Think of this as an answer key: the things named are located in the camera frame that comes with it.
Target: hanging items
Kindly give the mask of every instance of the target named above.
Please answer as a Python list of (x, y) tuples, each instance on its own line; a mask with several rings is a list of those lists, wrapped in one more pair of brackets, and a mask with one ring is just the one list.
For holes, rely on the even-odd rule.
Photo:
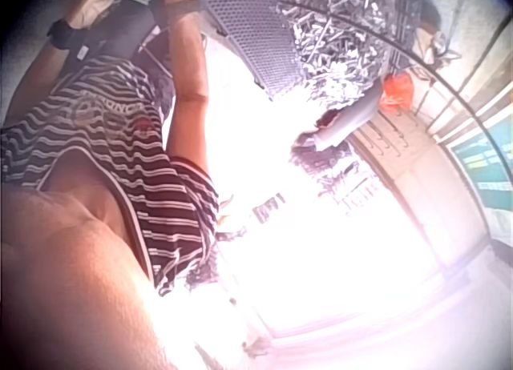
[(289, 3), (328, 10), (388, 35), (391, 0), (278, 0), (301, 57), (309, 98), (326, 109), (354, 103), (382, 74), (388, 46), (345, 22)]

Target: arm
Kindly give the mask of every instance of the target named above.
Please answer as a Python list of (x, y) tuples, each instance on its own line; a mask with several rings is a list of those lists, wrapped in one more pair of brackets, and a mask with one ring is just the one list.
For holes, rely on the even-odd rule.
[[(76, 30), (88, 28), (113, 0), (79, 0), (65, 17)], [(59, 50), (47, 42), (18, 84), (7, 110), (5, 126), (15, 124), (20, 115), (46, 98), (55, 87), (69, 50)]]
[[(165, 1), (171, 9), (173, 3), (182, 0)], [(176, 106), (166, 150), (170, 157), (186, 158), (208, 173), (205, 140), (207, 64), (195, 14), (169, 22), (169, 47)]]

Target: pipe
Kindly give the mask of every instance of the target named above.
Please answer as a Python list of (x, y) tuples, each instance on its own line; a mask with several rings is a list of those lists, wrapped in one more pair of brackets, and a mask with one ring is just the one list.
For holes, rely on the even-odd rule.
[(330, 146), (340, 144), (349, 134), (367, 123), (378, 113), (379, 99), (383, 93), (383, 85), (378, 79), (351, 106), (343, 108), (330, 126), (321, 128), (313, 135), (317, 151), (323, 151)]

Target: sleeve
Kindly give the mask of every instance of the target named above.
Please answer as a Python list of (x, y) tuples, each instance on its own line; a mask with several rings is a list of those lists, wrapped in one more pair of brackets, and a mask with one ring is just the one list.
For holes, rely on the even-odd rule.
[(171, 158), (171, 165), (196, 208), (202, 236), (211, 245), (219, 219), (219, 196), (212, 181), (208, 174), (187, 159)]

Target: green sign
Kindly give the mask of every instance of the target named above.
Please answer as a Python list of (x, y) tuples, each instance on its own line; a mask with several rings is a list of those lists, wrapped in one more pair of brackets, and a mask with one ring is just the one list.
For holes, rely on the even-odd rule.
[[(488, 129), (506, 157), (510, 169), (513, 168), (512, 124), (511, 116), (508, 115)], [(483, 133), (452, 147), (452, 151), (463, 165), (485, 207), (513, 210), (511, 182), (499, 157)]]
[[(510, 170), (513, 168), (512, 125), (512, 117), (509, 114), (488, 128), (491, 137), (506, 158)], [(482, 132), (479, 132), (464, 142), (450, 146), (450, 149), (463, 166), (485, 207), (492, 236), (501, 235), (499, 238), (508, 243), (507, 239), (511, 238), (513, 228), (511, 182), (490, 142)]]

